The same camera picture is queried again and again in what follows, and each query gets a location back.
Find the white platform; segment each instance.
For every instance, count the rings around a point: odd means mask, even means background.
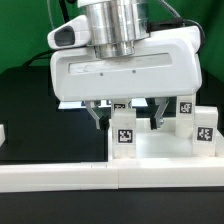
[[[160,131],[137,121],[137,159],[105,163],[0,167],[0,192],[224,186],[224,138],[217,133],[217,157],[192,157],[190,139],[174,135],[175,120]]]

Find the black cable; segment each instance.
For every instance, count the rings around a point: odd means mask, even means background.
[[[66,0],[69,4],[75,4],[77,0]]]
[[[158,2],[168,11],[172,14],[174,17],[181,17],[180,14],[166,1],[164,0],[158,0]]]
[[[33,61],[35,60],[39,60],[39,59],[46,59],[46,58],[50,58],[50,57],[42,57],[44,55],[49,55],[49,54],[53,54],[55,51],[54,50],[49,50],[49,51],[44,51],[42,53],[39,53],[37,55],[35,55],[34,57],[32,57],[31,59],[29,59],[28,61],[26,61],[23,66],[24,67],[28,67],[30,66],[30,64],[32,64]]]
[[[195,26],[198,27],[198,29],[200,31],[200,37],[201,37],[201,45],[200,45],[200,47],[198,49],[198,52],[199,52],[204,47],[205,42],[206,42],[205,41],[206,36],[205,36],[205,32],[204,32],[202,26],[199,23],[197,23],[197,22],[195,22],[193,20],[190,20],[190,19],[184,19],[183,21],[184,21],[184,24],[186,24],[186,25],[195,25]]]
[[[70,21],[70,18],[69,18],[69,15],[68,15],[68,10],[67,10],[67,7],[66,7],[65,0],[59,0],[59,4],[60,4],[60,7],[61,7],[61,12],[62,12],[62,15],[63,15],[63,18],[64,18],[64,22],[67,23],[67,22]]]

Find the robotic arm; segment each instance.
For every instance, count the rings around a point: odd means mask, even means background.
[[[56,96],[85,101],[98,129],[108,118],[97,101],[155,98],[159,128],[168,97],[193,95],[201,86],[197,26],[148,30],[147,0],[79,0],[79,16],[48,35]]]

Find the white cube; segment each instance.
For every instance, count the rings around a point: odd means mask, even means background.
[[[116,109],[111,123],[114,158],[135,158],[136,110]]]
[[[195,108],[193,155],[215,156],[218,111],[216,107]]]
[[[176,130],[179,138],[192,138],[196,96],[178,96],[176,106]]]

